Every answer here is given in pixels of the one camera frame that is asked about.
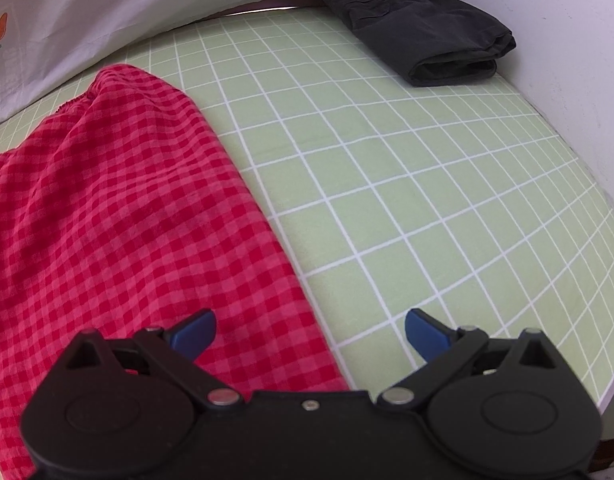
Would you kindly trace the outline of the red checkered garment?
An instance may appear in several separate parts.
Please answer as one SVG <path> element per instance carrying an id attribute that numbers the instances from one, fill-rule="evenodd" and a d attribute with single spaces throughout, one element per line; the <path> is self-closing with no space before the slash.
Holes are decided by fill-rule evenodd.
<path id="1" fill-rule="evenodd" d="M 200 359 L 242 393 L 343 374 L 266 217 L 195 103 L 117 64 L 0 153 L 0 471 L 32 471 L 19 419 L 68 342 L 215 312 Z"/>

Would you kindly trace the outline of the green grid mat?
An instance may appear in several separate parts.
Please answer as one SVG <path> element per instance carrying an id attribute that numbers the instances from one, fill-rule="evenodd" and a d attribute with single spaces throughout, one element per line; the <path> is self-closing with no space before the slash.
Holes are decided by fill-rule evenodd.
<path id="1" fill-rule="evenodd" d="M 274 229 L 346 382 L 425 364 L 420 308 L 497 338 L 548 336 L 614 393 L 614 208 L 502 76 L 414 88 L 323 10 L 218 18 L 108 58 L 200 108 Z"/>

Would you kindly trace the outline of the folded black garment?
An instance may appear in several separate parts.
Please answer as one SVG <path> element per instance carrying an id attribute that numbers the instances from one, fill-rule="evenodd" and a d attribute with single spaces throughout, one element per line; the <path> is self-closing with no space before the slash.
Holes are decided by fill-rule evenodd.
<path id="1" fill-rule="evenodd" d="M 512 30 L 461 0 L 323 0 L 375 56 L 414 87 L 470 84 L 497 73 Z"/>

